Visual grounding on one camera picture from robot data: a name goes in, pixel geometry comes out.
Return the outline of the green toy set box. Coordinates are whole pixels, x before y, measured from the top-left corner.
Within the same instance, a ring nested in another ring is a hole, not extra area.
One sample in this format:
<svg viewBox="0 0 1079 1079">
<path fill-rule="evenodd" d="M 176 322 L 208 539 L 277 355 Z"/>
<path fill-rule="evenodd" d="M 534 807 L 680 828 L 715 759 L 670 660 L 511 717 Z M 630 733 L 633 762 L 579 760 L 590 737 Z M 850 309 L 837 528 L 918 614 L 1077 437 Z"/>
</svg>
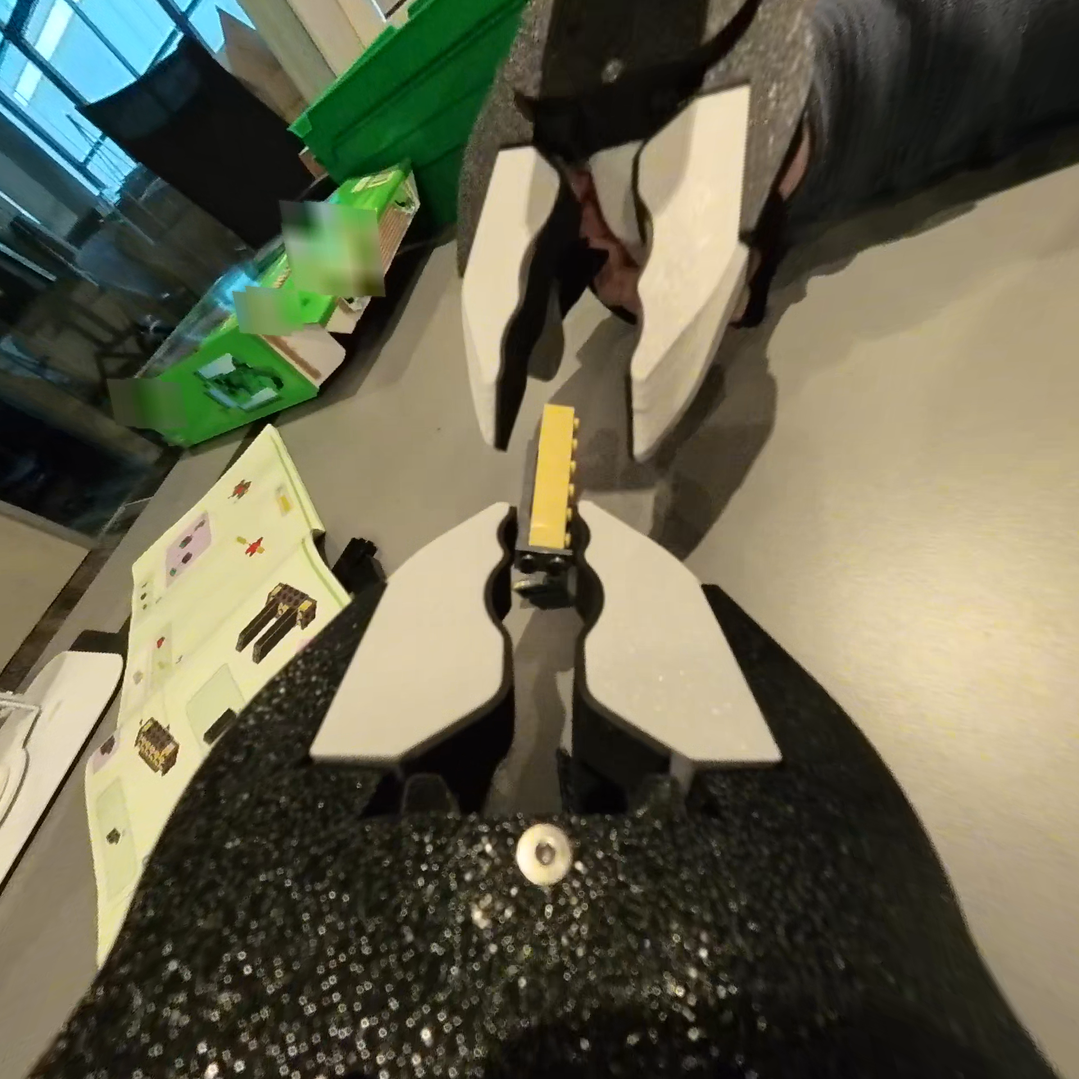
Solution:
<svg viewBox="0 0 1079 1079">
<path fill-rule="evenodd" d="M 317 397 L 420 209 L 411 163 L 279 203 L 282 232 L 229 271 L 137 372 L 106 380 L 122 426 L 191 448 Z"/>
</svg>

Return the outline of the black chair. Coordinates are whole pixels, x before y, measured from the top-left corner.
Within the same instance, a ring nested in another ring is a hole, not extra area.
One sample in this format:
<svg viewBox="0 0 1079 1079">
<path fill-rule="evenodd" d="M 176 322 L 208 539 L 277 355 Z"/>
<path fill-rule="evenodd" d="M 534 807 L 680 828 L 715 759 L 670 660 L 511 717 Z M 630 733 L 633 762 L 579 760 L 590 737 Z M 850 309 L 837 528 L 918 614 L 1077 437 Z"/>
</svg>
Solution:
<svg viewBox="0 0 1079 1079">
<path fill-rule="evenodd" d="M 279 203 L 314 182 L 286 122 L 188 36 L 78 112 L 251 248 L 279 234 Z"/>
</svg>

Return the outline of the yellow toy brick plate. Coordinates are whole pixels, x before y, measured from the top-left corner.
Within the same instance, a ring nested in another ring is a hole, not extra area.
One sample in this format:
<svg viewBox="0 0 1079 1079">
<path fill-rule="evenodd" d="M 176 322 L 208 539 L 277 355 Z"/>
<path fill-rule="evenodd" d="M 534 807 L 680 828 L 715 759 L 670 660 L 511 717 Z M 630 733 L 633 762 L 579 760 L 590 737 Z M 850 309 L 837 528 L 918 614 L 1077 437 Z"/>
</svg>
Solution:
<svg viewBox="0 0 1079 1079">
<path fill-rule="evenodd" d="M 530 548 L 561 552 L 571 547 L 579 425 L 570 406 L 548 404 L 543 409 L 528 498 Z"/>
</svg>

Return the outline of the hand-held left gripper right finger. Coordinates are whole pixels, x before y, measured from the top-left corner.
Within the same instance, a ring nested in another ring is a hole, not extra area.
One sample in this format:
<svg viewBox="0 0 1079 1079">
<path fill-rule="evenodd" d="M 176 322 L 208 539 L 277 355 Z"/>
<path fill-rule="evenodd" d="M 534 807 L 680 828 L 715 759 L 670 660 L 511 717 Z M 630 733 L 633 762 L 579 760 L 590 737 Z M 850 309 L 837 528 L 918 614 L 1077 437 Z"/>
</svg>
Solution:
<svg viewBox="0 0 1079 1079">
<path fill-rule="evenodd" d="M 595 502 L 578 507 L 583 622 L 573 761 L 629 796 L 654 775 L 768 768 L 782 754 L 705 587 L 675 555 Z"/>
</svg>

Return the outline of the pale green instruction booklet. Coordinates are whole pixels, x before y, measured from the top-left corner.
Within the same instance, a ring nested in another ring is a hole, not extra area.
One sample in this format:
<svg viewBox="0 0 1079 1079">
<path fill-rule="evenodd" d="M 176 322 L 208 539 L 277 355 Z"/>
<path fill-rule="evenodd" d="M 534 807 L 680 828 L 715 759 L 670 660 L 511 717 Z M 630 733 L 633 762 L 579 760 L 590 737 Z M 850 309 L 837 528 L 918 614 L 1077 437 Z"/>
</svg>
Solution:
<svg viewBox="0 0 1079 1079">
<path fill-rule="evenodd" d="M 317 546 L 324 533 L 267 426 L 134 563 L 115 730 L 85 771 L 98 965 L 211 746 L 346 606 Z"/>
</svg>

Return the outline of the tiny black toy brick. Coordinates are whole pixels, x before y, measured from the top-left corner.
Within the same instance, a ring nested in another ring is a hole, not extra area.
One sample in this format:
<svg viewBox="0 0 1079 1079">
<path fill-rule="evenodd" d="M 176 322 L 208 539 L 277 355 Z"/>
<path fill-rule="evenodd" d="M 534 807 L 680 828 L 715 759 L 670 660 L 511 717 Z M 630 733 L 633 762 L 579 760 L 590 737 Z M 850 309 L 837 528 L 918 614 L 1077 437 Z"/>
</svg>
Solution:
<svg viewBox="0 0 1079 1079">
<path fill-rule="evenodd" d="M 334 579 L 353 597 L 385 582 L 378 547 L 368 538 L 350 538 L 334 560 L 331 571 Z"/>
</svg>

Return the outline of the person's right hand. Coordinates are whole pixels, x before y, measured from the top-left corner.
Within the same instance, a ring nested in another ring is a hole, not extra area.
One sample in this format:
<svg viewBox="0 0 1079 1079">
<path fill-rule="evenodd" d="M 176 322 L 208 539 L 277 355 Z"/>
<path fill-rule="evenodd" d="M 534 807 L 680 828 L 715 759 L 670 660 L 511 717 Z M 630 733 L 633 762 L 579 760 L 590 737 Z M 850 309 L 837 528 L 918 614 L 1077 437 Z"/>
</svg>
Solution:
<svg viewBox="0 0 1079 1079">
<path fill-rule="evenodd" d="M 589 170 L 569 169 L 564 178 L 581 211 L 578 236 L 561 263 L 560 302 L 566 313 L 585 290 L 616 317 L 637 325 L 641 258 L 607 226 Z"/>
</svg>

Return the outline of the grey desk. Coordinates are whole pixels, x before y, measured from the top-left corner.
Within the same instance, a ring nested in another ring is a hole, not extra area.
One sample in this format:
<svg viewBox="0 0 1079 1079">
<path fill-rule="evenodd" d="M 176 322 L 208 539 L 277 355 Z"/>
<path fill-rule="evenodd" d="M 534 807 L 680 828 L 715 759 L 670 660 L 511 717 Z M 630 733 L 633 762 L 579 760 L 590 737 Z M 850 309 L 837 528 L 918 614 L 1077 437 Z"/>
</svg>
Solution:
<svg viewBox="0 0 1079 1079">
<path fill-rule="evenodd" d="M 495 501 L 551 396 L 586 497 L 720 585 L 894 771 L 992 973 L 1077 1077 L 1077 161 L 1032 155 L 833 226 L 724 340 L 669 453 L 626 451 L 633 344 L 590 297 L 511 449 L 481 443 L 451 245 L 279 435 L 329 558 L 392 571 Z"/>
</svg>

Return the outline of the white flat tray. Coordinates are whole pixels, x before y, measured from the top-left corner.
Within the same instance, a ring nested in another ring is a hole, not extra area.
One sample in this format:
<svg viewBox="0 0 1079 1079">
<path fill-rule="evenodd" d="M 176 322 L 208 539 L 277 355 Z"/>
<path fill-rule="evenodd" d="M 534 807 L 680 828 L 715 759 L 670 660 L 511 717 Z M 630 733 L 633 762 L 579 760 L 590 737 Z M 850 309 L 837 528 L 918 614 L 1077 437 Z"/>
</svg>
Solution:
<svg viewBox="0 0 1079 1079">
<path fill-rule="evenodd" d="M 115 652 L 65 651 L 21 693 L 1 695 L 1 883 L 114 698 L 124 661 Z"/>
</svg>

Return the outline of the window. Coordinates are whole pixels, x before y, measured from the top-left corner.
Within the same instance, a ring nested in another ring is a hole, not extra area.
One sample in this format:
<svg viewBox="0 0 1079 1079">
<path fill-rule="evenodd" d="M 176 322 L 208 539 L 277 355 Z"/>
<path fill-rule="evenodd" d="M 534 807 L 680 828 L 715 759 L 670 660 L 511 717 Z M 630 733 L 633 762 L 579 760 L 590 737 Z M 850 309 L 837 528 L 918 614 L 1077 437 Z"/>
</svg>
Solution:
<svg viewBox="0 0 1079 1079">
<path fill-rule="evenodd" d="M 95 196 L 112 202 L 135 162 L 82 109 L 127 88 L 185 38 L 211 2 L 3 1 L 2 117 Z"/>
</svg>

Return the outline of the green plastic bin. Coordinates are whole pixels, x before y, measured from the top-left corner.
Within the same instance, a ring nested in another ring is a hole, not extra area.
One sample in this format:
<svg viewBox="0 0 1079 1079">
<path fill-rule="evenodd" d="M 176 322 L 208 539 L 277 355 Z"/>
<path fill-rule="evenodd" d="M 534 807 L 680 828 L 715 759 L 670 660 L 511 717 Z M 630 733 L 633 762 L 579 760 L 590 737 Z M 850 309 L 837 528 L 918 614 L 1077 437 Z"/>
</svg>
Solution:
<svg viewBox="0 0 1079 1079">
<path fill-rule="evenodd" d="M 470 131 L 517 33 L 524 1 L 424 1 L 390 26 L 290 125 L 336 182 L 407 162 L 419 226 L 456 219 Z"/>
</svg>

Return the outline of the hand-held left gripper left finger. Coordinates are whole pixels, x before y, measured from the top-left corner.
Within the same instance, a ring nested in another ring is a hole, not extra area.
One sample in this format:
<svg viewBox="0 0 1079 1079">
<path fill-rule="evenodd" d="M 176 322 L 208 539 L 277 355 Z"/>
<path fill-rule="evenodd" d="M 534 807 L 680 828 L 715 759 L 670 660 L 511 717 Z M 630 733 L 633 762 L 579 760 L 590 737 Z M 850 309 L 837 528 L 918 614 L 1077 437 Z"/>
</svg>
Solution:
<svg viewBox="0 0 1079 1079">
<path fill-rule="evenodd" d="M 390 576 L 310 746 L 314 762 L 401 766 L 507 699 L 510 643 L 494 591 L 515 522 L 495 502 Z"/>
</svg>

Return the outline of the person's right forearm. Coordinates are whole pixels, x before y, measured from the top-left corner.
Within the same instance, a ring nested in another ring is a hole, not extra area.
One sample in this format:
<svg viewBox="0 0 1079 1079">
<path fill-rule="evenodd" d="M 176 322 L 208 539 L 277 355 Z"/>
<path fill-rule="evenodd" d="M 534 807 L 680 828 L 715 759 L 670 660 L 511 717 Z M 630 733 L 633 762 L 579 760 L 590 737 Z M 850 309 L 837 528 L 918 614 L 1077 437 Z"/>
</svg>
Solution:
<svg viewBox="0 0 1079 1079">
<path fill-rule="evenodd" d="M 1076 1 L 817 2 L 811 31 L 793 233 L 1077 124 Z"/>
</svg>

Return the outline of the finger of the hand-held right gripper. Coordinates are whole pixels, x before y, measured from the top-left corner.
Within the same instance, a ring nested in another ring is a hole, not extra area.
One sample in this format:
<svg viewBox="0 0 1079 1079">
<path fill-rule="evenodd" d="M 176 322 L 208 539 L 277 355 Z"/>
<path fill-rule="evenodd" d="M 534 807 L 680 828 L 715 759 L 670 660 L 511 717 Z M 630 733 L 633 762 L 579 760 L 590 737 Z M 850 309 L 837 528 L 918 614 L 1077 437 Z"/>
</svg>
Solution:
<svg viewBox="0 0 1079 1079">
<path fill-rule="evenodd" d="M 640 463 L 696 397 L 745 284 L 750 98 L 747 84 L 696 97 L 638 158 L 637 196 L 648 226 L 629 365 L 631 452 Z"/>
<path fill-rule="evenodd" d="M 498 151 L 462 278 L 469 387 L 493 449 L 509 447 L 529 381 L 549 382 L 562 365 L 579 209 L 535 147 Z"/>
</svg>

